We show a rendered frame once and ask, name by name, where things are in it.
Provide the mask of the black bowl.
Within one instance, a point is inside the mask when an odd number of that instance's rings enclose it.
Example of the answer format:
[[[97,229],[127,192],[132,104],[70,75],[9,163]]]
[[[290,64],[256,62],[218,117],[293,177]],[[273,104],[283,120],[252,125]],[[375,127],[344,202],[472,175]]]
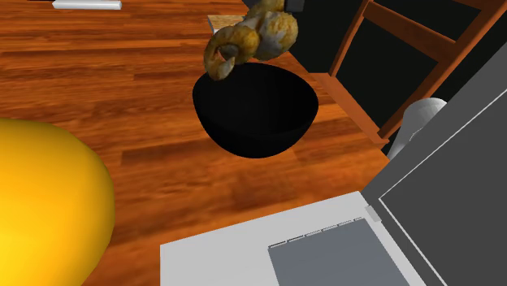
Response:
[[[319,110],[318,96],[297,74],[265,63],[245,63],[224,80],[203,74],[192,91],[209,137],[243,158],[268,158],[296,144]]]

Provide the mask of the wooden chair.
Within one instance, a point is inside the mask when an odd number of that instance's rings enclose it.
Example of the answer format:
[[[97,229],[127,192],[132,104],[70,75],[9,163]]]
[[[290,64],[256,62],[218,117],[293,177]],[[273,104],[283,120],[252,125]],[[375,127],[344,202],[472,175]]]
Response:
[[[386,145],[389,142],[389,137],[401,127],[402,117],[408,106],[417,100],[429,98],[507,11],[507,0],[453,1],[479,10],[479,14],[456,41],[378,4],[375,0],[362,0],[329,71],[312,75],[378,148]],[[374,123],[336,78],[363,20],[371,21],[438,62],[412,95],[382,127],[378,127]]]

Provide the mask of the brown twisted pastry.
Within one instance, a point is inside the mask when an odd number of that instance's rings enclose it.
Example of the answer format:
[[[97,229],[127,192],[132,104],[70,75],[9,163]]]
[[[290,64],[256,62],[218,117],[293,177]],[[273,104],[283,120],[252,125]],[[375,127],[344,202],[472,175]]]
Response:
[[[207,75],[223,80],[250,59],[267,61],[287,52],[297,41],[299,29],[285,7],[285,0],[260,0],[241,22],[214,33],[203,52]]]

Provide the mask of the pale wooden flat block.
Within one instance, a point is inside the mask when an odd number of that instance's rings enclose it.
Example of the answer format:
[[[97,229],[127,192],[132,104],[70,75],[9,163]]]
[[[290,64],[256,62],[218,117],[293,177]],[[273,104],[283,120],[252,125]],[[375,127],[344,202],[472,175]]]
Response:
[[[243,15],[208,15],[208,23],[213,34],[221,28],[234,26],[245,19]]]

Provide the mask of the grey open laptop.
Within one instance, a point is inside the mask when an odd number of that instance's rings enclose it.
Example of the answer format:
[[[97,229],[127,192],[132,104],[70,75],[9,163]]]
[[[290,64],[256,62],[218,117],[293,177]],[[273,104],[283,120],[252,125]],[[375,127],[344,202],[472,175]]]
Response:
[[[507,286],[507,43],[362,191],[166,243],[160,286]]]

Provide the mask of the large yellow round object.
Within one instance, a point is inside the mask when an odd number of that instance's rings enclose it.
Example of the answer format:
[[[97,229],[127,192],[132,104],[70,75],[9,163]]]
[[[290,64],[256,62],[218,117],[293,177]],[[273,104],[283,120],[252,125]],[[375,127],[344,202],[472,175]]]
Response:
[[[115,225],[100,157],[51,123],[0,118],[0,286],[82,286]]]

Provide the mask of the white flat bar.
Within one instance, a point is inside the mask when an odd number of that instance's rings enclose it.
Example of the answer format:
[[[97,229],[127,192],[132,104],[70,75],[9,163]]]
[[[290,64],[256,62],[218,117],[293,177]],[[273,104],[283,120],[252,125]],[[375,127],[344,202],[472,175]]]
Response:
[[[54,0],[54,9],[60,10],[120,10],[120,0]]]

